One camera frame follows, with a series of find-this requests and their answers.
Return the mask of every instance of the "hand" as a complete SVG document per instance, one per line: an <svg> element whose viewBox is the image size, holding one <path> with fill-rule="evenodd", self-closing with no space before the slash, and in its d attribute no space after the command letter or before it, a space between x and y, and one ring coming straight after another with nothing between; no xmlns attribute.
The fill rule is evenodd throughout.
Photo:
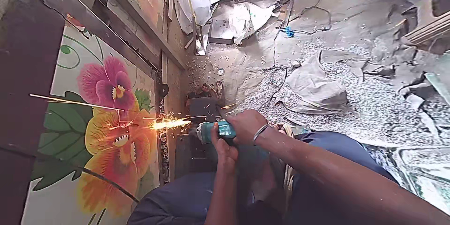
<svg viewBox="0 0 450 225"><path fill-rule="evenodd" d="M254 109L244 110L236 116L227 117L226 120L233 125L236 131L236 138L233 141L237 144L253 144L256 132L267 124L266 118Z"/></svg>
<svg viewBox="0 0 450 225"><path fill-rule="evenodd" d="M211 128L211 141L217 151L219 161L217 168L222 167L226 172L234 172L236 161L238 160L238 150L230 147L224 139L218 137L219 125L215 123Z"/></svg>

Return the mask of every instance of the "metal washer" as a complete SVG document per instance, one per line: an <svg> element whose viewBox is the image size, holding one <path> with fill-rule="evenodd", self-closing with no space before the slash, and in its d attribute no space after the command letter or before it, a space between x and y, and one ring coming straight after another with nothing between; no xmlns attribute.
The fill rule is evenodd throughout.
<svg viewBox="0 0 450 225"><path fill-rule="evenodd" d="M217 70L217 75L222 76L223 74L225 74L225 70L223 68L219 68Z"/></svg>

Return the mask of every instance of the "yellow flower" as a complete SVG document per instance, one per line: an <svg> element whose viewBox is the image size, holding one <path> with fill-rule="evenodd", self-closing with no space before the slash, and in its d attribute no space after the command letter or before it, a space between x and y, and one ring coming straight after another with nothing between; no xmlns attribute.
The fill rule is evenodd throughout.
<svg viewBox="0 0 450 225"><path fill-rule="evenodd" d="M86 128L86 148L93 157L85 165L116 182L135 195L138 181L148 169L150 143L156 142L155 130L147 126L150 114L134 106L119 112L95 108ZM104 208L116 215L130 212L132 199L97 177L83 173L78 185L78 200L83 211L93 213Z"/></svg>

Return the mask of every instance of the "person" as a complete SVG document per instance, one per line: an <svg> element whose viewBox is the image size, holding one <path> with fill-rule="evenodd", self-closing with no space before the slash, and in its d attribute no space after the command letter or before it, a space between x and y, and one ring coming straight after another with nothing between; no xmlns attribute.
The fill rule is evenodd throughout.
<svg viewBox="0 0 450 225"><path fill-rule="evenodd" d="M211 130L216 173L187 175L154 189L137 205L128 225L450 224L447 214L400 187L357 141L343 134L312 132L299 141L267 127L253 142L267 124L260 113L245 110L226 120L236 131L238 147L256 145L297 172L285 214L265 200L270 194L254 195L244 208L237 205L238 149L217 138L216 124ZM273 179L273 174L262 174Z"/></svg>

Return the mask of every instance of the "green leaf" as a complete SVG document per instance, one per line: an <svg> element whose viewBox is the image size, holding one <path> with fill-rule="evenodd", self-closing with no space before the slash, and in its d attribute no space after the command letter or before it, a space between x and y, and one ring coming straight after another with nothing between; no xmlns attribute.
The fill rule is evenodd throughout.
<svg viewBox="0 0 450 225"><path fill-rule="evenodd" d="M147 112L150 111L154 106L150 106L150 91L144 89L136 89L136 98L139 103L139 110L145 109Z"/></svg>
<svg viewBox="0 0 450 225"><path fill-rule="evenodd" d="M70 91L65 93L64 99L86 103L80 95ZM92 117L92 107L89 106L49 103L44 120L46 130L41 134L38 152L83 167L92 158L85 146L86 126ZM42 179L33 190L44 189L75 170L69 164L56 160L36 161L31 180ZM81 171L77 170L72 180L80 176Z"/></svg>
<svg viewBox="0 0 450 225"><path fill-rule="evenodd" d="M70 48L67 45L61 45L59 48L64 54L70 54Z"/></svg>

